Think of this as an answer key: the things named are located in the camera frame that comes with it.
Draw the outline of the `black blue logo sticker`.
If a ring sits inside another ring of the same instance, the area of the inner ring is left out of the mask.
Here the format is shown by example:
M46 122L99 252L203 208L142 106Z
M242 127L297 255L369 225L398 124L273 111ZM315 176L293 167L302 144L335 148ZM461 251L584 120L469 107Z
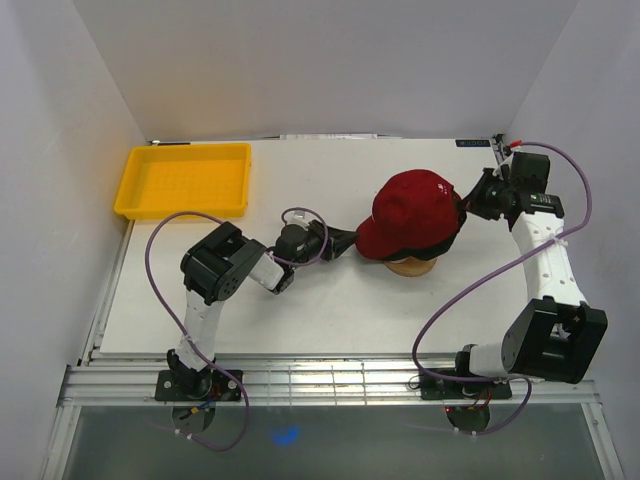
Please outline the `black blue logo sticker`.
M491 142L487 139L456 139L458 148L490 148Z

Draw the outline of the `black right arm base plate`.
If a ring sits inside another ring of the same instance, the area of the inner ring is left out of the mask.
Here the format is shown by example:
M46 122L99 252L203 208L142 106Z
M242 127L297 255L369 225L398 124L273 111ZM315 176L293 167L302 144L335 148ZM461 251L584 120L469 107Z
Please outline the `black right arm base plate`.
M423 373L414 375L407 383L410 390L417 391L422 400L508 400L512 390L507 383L458 382L435 378Z

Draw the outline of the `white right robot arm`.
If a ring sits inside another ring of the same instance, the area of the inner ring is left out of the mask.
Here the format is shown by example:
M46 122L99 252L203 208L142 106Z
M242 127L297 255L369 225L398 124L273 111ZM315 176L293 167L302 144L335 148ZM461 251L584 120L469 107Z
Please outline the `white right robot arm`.
M451 382L464 397L476 396L488 378L577 384L606 332L605 312L589 306L573 274L562 237L564 208L546 191L550 167L546 155L515 151L484 169L463 201L471 214L507 221L524 258L527 287L527 304L501 340L458 353Z

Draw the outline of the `wooden hat stand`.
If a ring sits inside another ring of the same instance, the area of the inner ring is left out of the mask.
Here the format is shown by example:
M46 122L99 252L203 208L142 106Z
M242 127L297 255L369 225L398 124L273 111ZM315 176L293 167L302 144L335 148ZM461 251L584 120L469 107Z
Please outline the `wooden hat stand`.
M387 261L384 265L396 275L416 278L428 274L436 263L437 258L421 260L415 257L407 257L397 261Z

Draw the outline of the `dark red LA cap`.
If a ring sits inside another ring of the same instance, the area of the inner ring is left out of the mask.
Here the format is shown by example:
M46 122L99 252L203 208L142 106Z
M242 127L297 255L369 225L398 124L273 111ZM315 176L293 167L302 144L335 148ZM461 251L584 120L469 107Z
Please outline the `dark red LA cap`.
M401 237L438 242L462 229L466 211L454 186L431 170L414 169L391 177L373 200L371 215L357 228L361 256L380 261Z

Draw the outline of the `black NY cap red brim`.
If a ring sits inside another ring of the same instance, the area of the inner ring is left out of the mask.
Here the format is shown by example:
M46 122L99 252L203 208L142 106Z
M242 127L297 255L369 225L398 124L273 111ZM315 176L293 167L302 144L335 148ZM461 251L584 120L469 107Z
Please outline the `black NY cap red brim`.
M390 254L381 257L380 261L397 262L409 257L421 261L429 261L448 252L457 236L458 231L438 242L426 242L424 238L410 239L401 237L398 247Z

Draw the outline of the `aluminium front rail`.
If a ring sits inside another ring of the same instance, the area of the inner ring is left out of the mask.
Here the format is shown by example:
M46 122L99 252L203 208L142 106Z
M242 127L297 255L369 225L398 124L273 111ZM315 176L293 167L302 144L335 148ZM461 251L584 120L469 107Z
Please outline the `aluminium front rail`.
M391 356L263 356L222 355L220 364L244 372L252 406L399 406L423 400L418 371L408 357ZM57 405L157 406L154 400L160 358L99 358L69 367Z

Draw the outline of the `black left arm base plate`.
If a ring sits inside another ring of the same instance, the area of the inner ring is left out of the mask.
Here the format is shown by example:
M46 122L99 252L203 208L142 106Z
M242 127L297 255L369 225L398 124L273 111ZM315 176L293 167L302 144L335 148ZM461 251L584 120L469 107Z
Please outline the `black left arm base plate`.
M154 399L160 402L239 401L241 396L237 381L208 369L186 376L162 370L154 393Z

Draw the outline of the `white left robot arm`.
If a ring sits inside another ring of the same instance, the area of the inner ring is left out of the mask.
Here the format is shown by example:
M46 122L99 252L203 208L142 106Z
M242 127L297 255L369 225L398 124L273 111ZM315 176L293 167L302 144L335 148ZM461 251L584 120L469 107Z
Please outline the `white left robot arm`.
M332 261L355 244L358 234L325 226L318 220L290 220L275 245L267 247L245 237L225 222L183 256L187 307L186 333L167 353L177 387L190 399L201 399L213 389L215 337L224 302L246 279L279 294L294 280L295 269L313 260Z

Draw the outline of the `yellow plastic tray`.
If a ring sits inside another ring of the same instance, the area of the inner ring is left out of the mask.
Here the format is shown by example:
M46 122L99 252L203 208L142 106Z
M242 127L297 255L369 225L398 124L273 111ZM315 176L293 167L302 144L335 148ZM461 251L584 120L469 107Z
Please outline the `yellow plastic tray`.
M170 144L131 150L114 203L129 220L179 211L241 218L248 205L251 146Z

